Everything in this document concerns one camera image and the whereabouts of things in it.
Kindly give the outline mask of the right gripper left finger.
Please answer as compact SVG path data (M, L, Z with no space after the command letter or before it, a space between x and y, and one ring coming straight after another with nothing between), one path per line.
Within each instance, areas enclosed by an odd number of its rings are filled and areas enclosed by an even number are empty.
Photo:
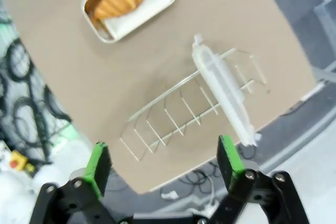
M81 176L61 187L51 182L42 185L29 222L68 223L80 212L86 223L131 223L130 218L117 220L101 202L111 166L107 144L96 143Z

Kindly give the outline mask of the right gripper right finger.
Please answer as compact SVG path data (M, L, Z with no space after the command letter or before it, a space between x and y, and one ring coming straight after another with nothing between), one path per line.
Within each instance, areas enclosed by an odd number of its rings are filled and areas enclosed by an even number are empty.
M288 172L271 176L246 168L229 136L218 138L216 159L227 195L208 223L235 223L247 204L258 204L269 223L309 223Z

